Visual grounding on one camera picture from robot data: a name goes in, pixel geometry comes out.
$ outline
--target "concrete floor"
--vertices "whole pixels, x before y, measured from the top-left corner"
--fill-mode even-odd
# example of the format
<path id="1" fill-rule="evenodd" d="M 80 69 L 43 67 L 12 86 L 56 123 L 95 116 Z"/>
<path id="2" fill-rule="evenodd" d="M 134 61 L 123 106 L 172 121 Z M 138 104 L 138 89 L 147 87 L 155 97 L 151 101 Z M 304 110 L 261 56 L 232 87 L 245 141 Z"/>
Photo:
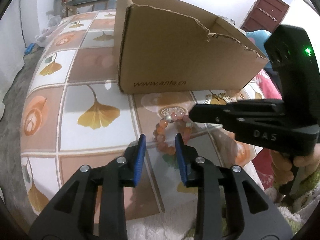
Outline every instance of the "concrete floor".
<path id="1" fill-rule="evenodd" d="M 36 219 L 24 185 L 20 161 L 20 123 L 29 84 L 43 49 L 24 57 L 25 65 L 4 97 L 0 121 L 0 187 L 12 216 L 24 231 Z"/>

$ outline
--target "white pearl bead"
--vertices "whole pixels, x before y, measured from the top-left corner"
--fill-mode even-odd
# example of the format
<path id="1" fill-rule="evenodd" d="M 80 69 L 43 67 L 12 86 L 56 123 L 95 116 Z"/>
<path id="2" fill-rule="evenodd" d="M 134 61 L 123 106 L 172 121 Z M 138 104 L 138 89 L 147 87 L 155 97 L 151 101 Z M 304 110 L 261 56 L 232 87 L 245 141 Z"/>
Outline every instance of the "white pearl bead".
<path id="1" fill-rule="evenodd" d="M 187 122 L 187 123 L 186 123 L 186 127 L 191 128 L 192 126 L 193 126 L 193 123 L 191 123 L 191 122 Z"/>
<path id="2" fill-rule="evenodd" d="M 171 122 L 172 121 L 172 117 L 170 115 L 166 115 L 164 117 L 164 120 L 167 121 L 167 122 Z"/>

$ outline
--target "wooden chair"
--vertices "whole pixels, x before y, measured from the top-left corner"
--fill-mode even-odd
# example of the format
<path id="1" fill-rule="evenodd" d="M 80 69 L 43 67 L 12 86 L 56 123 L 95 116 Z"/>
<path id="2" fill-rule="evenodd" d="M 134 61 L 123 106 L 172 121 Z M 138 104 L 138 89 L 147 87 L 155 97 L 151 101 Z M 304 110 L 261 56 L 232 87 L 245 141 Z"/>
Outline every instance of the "wooden chair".
<path id="1" fill-rule="evenodd" d="M 66 3 L 66 17 L 68 17 L 69 10 L 72 11 L 72 15 L 75 15 L 77 13 L 78 8 L 92 5 L 92 11 L 94 11 L 95 4 L 102 3 L 102 2 L 104 2 L 106 4 L 105 9 L 107 9 L 109 0 L 72 0 L 72 1 L 69 1 Z"/>

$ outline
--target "brown door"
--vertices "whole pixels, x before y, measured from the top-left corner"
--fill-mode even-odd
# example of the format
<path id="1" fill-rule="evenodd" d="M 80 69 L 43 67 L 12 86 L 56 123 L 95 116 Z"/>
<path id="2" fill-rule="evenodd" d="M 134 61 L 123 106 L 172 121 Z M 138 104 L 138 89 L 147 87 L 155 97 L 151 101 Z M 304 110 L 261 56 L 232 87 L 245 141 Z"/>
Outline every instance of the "brown door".
<path id="1" fill-rule="evenodd" d="M 245 32 L 266 30 L 272 33 L 288 9 L 289 5 L 281 0 L 257 0 L 241 29 Z"/>

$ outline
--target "beaded bracelet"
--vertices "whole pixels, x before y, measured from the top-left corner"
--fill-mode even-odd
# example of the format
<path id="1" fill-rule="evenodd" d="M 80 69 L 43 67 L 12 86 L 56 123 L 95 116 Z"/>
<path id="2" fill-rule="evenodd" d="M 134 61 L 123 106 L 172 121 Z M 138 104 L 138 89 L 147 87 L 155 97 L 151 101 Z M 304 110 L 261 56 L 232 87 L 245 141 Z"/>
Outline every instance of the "beaded bracelet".
<path id="1" fill-rule="evenodd" d="M 182 112 L 178 114 L 171 113 L 170 115 L 166 115 L 156 125 L 156 130 L 154 130 L 153 132 L 153 135 L 155 136 L 155 139 L 157 141 L 157 149 L 169 155 L 174 155 L 176 153 L 176 148 L 174 146 L 169 147 L 168 144 L 165 143 L 165 128 L 168 126 L 169 123 L 173 123 L 177 120 L 182 120 L 183 122 L 185 122 L 185 127 L 181 135 L 184 144 L 186 144 L 190 140 L 193 122 L 189 119 L 189 115 L 183 114 Z"/>

